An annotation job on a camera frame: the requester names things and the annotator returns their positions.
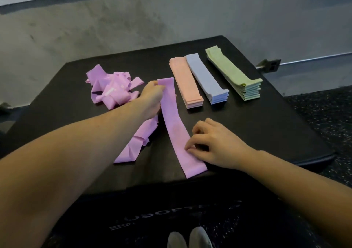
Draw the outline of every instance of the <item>black table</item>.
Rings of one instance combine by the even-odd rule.
[[[263,79],[260,99],[244,102],[207,60],[205,49],[215,45],[249,78]],[[128,71],[132,78],[139,76],[147,83],[172,77],[169,59],[192,53],[199,53],[219,85],[229,89],[230,93],[227,102],[212,106],[198,86],[205,99],[204,105],[189,110],[182,98],[177,97],[179,115],[190,134],[197,121],[210,117],[228,127],[253,148],[265,150],[294,164],[307,165],[332,159],[333,151],[223,36],[66,63],[8,132],[0,146],[0,157],[59,127],[107,112],[104,104],[92,103],[91,86],[85,83],[86,72],[95,65],[100,64],[108,73]],[[87,193],[123,191],[136,185],[184,181],[186,178],[162,117],[150,140],[135,162],[111,165]],[[206,178],[218,171],[212,170],[190,181]]]

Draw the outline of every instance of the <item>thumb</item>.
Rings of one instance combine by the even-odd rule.
[[[187,150],[190,154],[194,155],[197,159],[211,163],[212,155],[210,152],[198,150],[197,148],[189,148]]]

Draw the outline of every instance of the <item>wall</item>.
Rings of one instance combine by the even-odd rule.
[[[0,101],[30,103],[66,62],[220,34],[253,64],[352,51],[351,8],[351,0],[40,0],[1,7]]]

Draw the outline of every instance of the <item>purple resistance band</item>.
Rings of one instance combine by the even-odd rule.
[[[170,77],[158,79],[158,84],[166,86],[163,98],[160,102],[161,110],[163,112],[165,125],[168,130],[171,143],[186,178],[190,178],[208,170],[203,161],[198,160],[184,149],[187,141],[190,139],[190,136],[178,115],[174,78]]]

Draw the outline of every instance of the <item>folded peach band stack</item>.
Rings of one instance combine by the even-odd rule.
[[[185,57],[170,59],[169,63],[186,108],[203,106],[204,99],[199,94],[196,82]]]

